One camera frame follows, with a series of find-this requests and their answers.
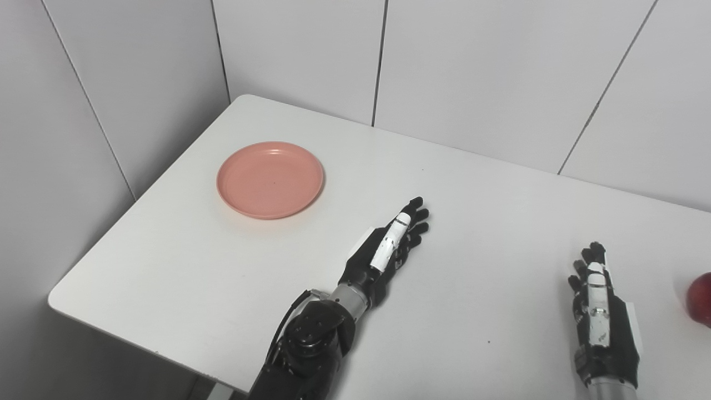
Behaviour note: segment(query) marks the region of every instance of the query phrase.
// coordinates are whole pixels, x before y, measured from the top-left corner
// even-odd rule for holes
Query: pink plate
[[[244,147],[218,172],[218,192],[240,213],[277,219],[305,209],[321,191],[324,169],[295,144],[262,142]]]

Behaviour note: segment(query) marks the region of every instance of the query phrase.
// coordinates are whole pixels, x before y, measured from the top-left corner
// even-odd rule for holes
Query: robotic hand
[[[348,259],[330,295],[307,290],[279,325],[248,400],[323,400],[353,344],[356,321],[385,298],[387,283],[429,226],[422,197],[410,201],[386,226],[375,229]],[[311,296],[288,324],[289,317]]]
[[[580,344],[575,369],[591,399],[636,400],[640,354],[634,307],[614,294],[600,243],[590,243],[582,257],[573,263],[577,276],[568,278]]]

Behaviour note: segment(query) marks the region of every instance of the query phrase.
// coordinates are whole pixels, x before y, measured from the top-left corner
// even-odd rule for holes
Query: black cable
[[[282,322],[279,324],[277,331],[274,333],[272,343],[269,345],[269,351],[267,352],[267,361],[269,361],[269,356],[272,354],[272,350],[274,349],[274,346],[277,344],[277,340],[279,339],[279,334],[282,333],[282,329],[284,329],[284,325],[287,323],[287,320],[289,320],[289,317],[292,316],[294,310],[297,309],[298,306],[300,306],[304,302],[304,300],[306,300],[310,296],[311,291],[304,290],[304,292],[299,297],[297,297],[296,300],[292,303],[292,306],[289,307],[289,311],[287,311],[287,313],[284,315]]]

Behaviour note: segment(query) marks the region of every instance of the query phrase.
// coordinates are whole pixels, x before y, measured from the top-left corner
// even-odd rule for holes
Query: red apple
[[[691,283],[686,292],[686,307],[694,321],[711,327],[711,272]]]

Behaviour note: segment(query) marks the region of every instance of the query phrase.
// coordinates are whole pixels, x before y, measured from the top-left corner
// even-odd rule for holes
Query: white table
[[[326,171],[308,209],[232,211],[215,175],[235,150],[299,144]],[[636,303],[644,400],[707,399],[711,330],[685,314],[711,270],[711,214],[238,98],[62,279],[58,312],[249,390],[282,315],[332,290],[369,226],[421,195],[431,231],[363,319],[334,388],[346,399],[585,399],[566,283],[590,241]]]

